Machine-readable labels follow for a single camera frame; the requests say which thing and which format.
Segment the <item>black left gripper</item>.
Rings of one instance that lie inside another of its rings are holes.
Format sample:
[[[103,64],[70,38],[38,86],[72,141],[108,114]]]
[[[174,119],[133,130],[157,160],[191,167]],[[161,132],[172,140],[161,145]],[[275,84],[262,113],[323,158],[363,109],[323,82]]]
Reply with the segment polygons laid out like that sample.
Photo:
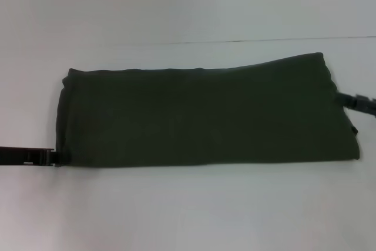
[[[71,157],[61,152],[41,148],[1,146],[1,166],[68,166]]]

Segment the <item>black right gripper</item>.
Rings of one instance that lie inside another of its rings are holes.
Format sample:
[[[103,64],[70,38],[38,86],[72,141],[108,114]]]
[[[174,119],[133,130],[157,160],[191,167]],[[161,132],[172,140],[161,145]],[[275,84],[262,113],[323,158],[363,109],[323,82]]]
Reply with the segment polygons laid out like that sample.
[[[335,100],[344,108],[354,109],[357,112],[365,113],[376,117],[376,101],[366,96],[351,96],[345,93],[337,92]]]

